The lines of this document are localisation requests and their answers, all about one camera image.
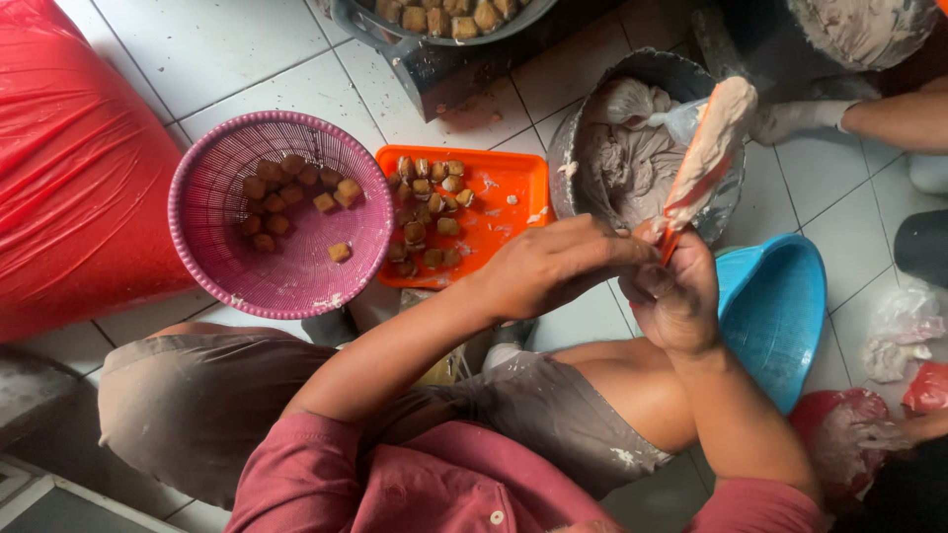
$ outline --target hand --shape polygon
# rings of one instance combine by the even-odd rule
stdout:
[[[524,231],[459,285],[492,322],[523,320],[575,300],[616,268],[635,271],[658,259],[654,247],[627,231],[580,214]]]
[[[633,233],[651,244],[658,235],[646,221]],[[642,332],[672,357],[694,358],[720,344],[718,275],[714,256],[694,228],[682,234],[668,268],[644,266],[620,275]]]

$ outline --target metal bucket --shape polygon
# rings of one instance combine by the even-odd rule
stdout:
[[[672,99],[685,102],[700,100],[710,96],[715,81],[704,69],[677,54],[660,52],[654,48],[641,48],[626,56],[599,80],[590,95],[583,100],[578,109],[563,120],[553,135],[553,142],[546,153],[550,166],[550,203],[557,218],[566,218],[582,212],[609,220],[614,227],[624,224],[612,212],[603,212],[581,187],[575,187],[579,172],[567,177],[559,169],[576,161],[576,134],[579,131],[583,113],[595,91],[614,76],[631,76],[643,83],[662,87]],[[720,237],[727,225],[731,213],[740,199],[740,188],[744,183],[744,147],[740,145],[733,155],[731,170],[721,180],[718,191],[710,203],[694,218],[694,225],[707,243]]]

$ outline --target grey shorts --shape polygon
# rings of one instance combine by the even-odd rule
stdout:
[[[230,509],[248,456],[335,352],[263,335],[132,342],[105,360],[100,444],[159,481]],[[596,499],[671,459],[575,368],[532,352],[455,385],[411,389],[365,423],[361,451],[405,442],[452,419],[482,423],[521,443]]]

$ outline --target piping bag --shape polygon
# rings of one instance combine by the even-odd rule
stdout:
[[[698,127],[684,154],[665,201],[663,214],[652,220],[652,230],[661,233],[658,246],[662,266],[666,267],[678,246],[681,232],[691,219],[704,209],[718,188],[720,179],[731,168],[734,148],[743,142],[757,110],[757,90],[744,78],[734,76],[715,85],[707,101],[693,101],[655,117],[656,123],[673,122],[682,127],[669,127],[681,137],[689,133],[687,124]]]

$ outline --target red shirt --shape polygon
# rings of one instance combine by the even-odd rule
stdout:
[[[537,532],[614,520],[556,467],[480,426],[447,422],[379,446],[356,474],[359,431],[315,414],[277,422],[247,461],[225,531]],[[686,531],[811,533],[819,508],[776,482],[732,480]]]

